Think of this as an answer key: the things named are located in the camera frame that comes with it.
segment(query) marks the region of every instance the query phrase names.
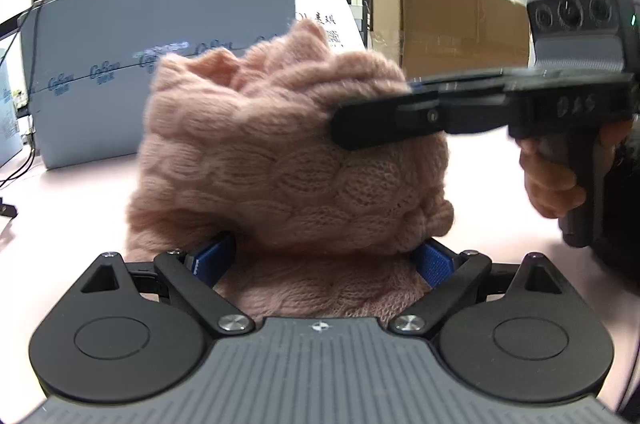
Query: brown cardboard box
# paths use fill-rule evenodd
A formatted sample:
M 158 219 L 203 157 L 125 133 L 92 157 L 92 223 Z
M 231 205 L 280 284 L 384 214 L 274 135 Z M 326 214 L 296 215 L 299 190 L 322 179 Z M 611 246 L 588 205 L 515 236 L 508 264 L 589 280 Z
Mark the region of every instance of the brown cardboard box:
M 373 0 L 372 42 L 408 78 L 526 66 L 529 19 L 510 0 Z

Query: knitted fabric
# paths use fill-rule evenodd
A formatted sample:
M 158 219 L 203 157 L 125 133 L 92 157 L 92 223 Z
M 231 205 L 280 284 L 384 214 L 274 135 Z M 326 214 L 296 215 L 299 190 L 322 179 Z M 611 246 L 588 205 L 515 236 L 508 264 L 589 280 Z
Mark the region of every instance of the knitted fabric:
M 165 56 L 152 84 L 127 260 L 231 230 L 238 258 L 216 290 L 260 321 L 376 316 L 426 292 L 408 252 L 453 221 L 443 134 L 358 151 L 328 137 L 338 105 L 408 92 L 374 52 L 332 54 L 302 21 L 244 58 Z

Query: camera lens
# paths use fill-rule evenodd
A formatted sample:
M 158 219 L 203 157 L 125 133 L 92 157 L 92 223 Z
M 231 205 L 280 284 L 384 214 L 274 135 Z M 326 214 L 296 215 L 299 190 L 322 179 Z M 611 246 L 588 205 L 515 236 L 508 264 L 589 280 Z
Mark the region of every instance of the camera lens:
M 611 3 L 609 0 L 591 0 L 589 12 L 596 23 L 608 22 L 611 19 Z
M 548 29 L 553 25 L 553 22 L 554 16 L 548 6 L 542 5 L 536 9 L 536 24 L 540 29 Z
M 558 4 L 558 16 L 567 27 L 579 27 L 582 24 L 582 7 L 577 0 L 561 0 Z

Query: white table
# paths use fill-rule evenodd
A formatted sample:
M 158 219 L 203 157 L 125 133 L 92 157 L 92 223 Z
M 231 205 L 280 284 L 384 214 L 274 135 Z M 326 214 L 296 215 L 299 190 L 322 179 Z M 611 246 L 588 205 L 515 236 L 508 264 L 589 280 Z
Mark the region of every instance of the white table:
M 450 138 L 447 196 L 456 222 L 440 239 L 455 251 L 477 249 L 494 261 L 545 253 L 575 285 L 612 334 L 616 357 L 600 394 L 616 406 L 639 339 L 638 298 L 607 276 L 585 249 L 561 242 L 556 221 L 529 205 L 518 149 L 505 131 Z M 0 169 L 6 177 L 27 156 Z M 0 236 L 0 420 L 18 422 L 44 396 L 28 358 L 32 332 L 99 253 L 124 246 L 124 207 L 135 188 L 134 157 L 45 172 L 39 160 L 0 191 L 19 215 Z

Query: white poster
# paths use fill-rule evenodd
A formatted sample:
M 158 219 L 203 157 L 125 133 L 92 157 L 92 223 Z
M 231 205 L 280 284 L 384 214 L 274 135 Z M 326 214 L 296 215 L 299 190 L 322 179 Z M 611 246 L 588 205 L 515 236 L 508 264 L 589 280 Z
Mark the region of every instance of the white poster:
M 296 0 L 296 18 L 310 18 L 324 27 L 335 52 L 364 50 L 364 43 L 346 0 Z

